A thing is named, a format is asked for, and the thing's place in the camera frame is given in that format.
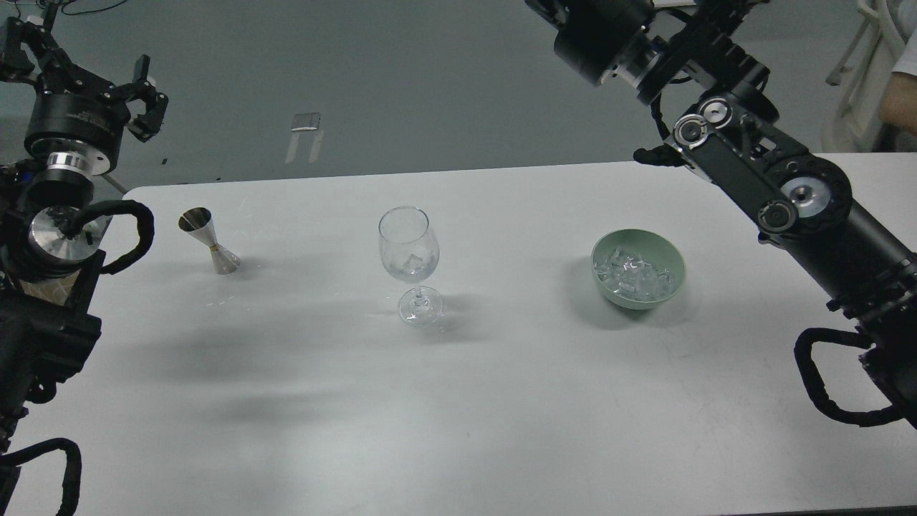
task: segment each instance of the white chair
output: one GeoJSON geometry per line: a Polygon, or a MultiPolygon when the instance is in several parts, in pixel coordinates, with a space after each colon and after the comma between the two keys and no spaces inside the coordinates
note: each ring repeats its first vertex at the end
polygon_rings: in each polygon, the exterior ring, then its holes
{"type": "Polygon", "coordinates": [[[844,92],[837,108],[822,125],[825,152],[870,152],[884,134],[878,108],[891,76],[891,69],[904,52],[905,41],[895,27],[887,0],[858,0],[863,24],[841,61],[825,80],[844,92]],[[867,46],[859,64],[846,66],[860,42],[867,46]]]}

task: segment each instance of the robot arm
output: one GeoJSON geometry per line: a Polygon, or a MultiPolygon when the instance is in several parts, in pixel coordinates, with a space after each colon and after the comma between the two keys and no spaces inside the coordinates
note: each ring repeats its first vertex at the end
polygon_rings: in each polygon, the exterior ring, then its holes
{"type": "Polygon", "coordinates": [[[155,136],[169,102],[148,78],[148,56],[138,60],[134,81],[121,86],[75,65],[50,35],[58,6],[48,4],[39,22],[10,17],[0,32],[0,81],[36,92],[25,137],[29,157],[0,167],[0,514],[19,467],[52,450],[67,454],[59,514],[76,509],[75,443],[57,439],[6,452],[28,413],[25,403],[51,401],[57,384],[83,369],[101,335],[102,321],[87,312],[99,275],[124,270],[152,244],[149,209],[124,200],[93,204],[90,178],[116,167],[124,127],[140,141],[155,136]],[[146,111],[132,117],[133,101],[146,111]],[[123,214],[138,221],[138,246],[103,265],[96,219],[123,214]],[[72,280],[65,296],[38,297],[41,284],[62,278],[72,280]]]}
{"type": "Polygon", "coordinates": [[[906,419],[917,428],[917,256],[854,199],[844,173],[777,129],[763,95],[769,70],[730,39],[757,0],[695,0],[682,31],[650,40],[650,0],[525,0],[558,29],[555,52],[595,85],[620,76],[653,107],[666,147],[635,153],[685,164],[717,184],[831,297],[828,308],[858,320],[856,333],[810,329],[796,345],[812,402],[837,421],[875,426],[906,419]],[[661,122],[662,89],[686,73],[706,88],[674,124],[661,122]],[[811,358],[815,342],[869,349],[860,360],[891,401],[849,412],[828,397],[811,358]]]}

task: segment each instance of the glass base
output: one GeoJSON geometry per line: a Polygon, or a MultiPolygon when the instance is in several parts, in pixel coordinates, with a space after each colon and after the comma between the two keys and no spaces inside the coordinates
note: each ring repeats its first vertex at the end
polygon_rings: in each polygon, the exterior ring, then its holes
{"type": "Polygon", "coordinates": [[[398,300],[398,314],[411,326],[426,326],[443,315],[443,299],[434,288],[416,286],[398,300]]]}

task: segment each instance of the bowl of ice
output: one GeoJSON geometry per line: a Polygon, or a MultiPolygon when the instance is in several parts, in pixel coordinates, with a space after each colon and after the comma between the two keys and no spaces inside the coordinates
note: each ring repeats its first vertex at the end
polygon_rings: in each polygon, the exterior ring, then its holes
{"type": "Polygon", "coordinates": [[[618,230],[592,248],[592,278],[606,299],[631,310],[657,307],[685,280],[685,261],[672,243],[646,230],[618,230]]]}

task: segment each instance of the jigger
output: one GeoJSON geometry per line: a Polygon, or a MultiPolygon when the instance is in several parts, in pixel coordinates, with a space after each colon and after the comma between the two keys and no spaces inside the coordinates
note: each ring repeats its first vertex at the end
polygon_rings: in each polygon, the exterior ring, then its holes
{"type": "Polygon", "coordinates": [[[235,272],[242,263],[238,256],[216,241],[214,218],[207,208],[191,208],[178,219],[178,227],[210,248],[214,270],[219,275],[235,272]]]}

